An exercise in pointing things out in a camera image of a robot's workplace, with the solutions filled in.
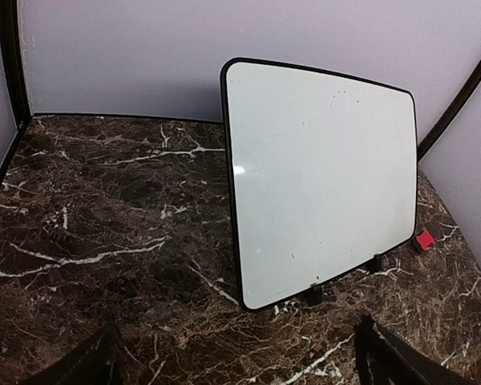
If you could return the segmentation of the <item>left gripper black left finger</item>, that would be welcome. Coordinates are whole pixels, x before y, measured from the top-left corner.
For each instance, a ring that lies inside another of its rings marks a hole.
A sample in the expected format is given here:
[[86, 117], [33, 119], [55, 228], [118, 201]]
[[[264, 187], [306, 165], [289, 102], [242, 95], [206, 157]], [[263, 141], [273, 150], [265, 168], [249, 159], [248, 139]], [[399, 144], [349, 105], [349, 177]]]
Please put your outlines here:
[[109, 324], [22, 384], [123, 384], [122, 346], [119, 328]]

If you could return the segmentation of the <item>white whiteboard with black frame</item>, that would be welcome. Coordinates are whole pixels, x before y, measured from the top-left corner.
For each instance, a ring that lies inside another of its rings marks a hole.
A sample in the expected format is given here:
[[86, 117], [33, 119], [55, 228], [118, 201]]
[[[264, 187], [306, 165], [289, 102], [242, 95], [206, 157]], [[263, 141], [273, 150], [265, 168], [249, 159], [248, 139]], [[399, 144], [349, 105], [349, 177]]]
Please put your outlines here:
[[418, 141], [409, 91], [234, 58], [220, 70], [220, 95], [244, 309], [316, 290], [412, 238]]

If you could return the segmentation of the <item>red whiteboard eraser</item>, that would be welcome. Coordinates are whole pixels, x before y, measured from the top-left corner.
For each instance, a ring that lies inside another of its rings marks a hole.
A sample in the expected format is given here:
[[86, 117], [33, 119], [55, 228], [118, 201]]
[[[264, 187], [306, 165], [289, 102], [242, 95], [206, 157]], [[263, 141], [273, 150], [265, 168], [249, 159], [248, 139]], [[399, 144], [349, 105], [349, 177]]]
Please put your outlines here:
[[418, 250], [419, 253], [426, 252], [434, 243], [435, 239], [428, 229], [424, 229], [421, 233], [418, 233], [413, 239], [414, 247]]

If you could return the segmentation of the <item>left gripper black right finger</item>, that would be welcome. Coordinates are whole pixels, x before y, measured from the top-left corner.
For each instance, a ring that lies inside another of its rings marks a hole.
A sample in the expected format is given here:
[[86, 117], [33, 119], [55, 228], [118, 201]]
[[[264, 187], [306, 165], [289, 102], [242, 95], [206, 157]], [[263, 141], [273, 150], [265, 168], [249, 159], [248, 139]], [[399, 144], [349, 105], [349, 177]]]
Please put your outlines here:
[[354, 328], [355, 368], [361, 384], [468, 384], [363, 315]]

